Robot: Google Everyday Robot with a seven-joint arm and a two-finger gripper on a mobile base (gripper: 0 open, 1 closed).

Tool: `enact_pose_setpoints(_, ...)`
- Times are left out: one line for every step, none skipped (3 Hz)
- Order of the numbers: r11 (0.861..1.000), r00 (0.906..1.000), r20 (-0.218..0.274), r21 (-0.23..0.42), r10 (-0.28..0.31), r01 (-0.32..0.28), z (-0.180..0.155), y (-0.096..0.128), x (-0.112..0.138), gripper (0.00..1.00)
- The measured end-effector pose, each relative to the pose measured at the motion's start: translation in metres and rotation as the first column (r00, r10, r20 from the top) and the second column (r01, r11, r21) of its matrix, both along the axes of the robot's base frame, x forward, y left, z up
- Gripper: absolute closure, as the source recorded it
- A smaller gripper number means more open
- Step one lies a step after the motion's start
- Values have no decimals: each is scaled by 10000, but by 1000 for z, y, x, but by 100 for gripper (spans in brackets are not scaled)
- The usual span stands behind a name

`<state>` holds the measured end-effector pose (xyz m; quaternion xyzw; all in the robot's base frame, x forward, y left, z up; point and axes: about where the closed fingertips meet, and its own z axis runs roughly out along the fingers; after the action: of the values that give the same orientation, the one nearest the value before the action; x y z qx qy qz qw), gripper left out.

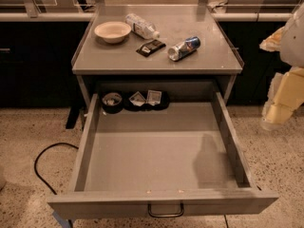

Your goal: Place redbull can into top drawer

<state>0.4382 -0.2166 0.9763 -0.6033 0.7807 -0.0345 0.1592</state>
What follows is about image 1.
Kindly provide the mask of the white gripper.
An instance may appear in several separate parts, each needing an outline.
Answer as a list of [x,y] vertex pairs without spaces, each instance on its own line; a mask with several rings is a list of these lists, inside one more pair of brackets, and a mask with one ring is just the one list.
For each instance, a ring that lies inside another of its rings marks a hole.
[[[264,39],[259,48],[265,51],[280,51],[284,28],[279,28]],[[304,103],[304,68],[292,67],[288,72],[276,73],[268,90],[268,101],[262,111],[266,124],[285,124]]]

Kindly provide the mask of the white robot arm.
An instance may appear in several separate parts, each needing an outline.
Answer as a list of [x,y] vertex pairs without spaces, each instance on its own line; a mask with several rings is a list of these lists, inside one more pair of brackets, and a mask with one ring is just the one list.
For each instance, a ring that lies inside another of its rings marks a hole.
[[262,110],[261,126],[273,130],[284,125],[304,103],[304,5],[259,47],[278,51],[281,61],[291,66],[288,72],[275,74]]

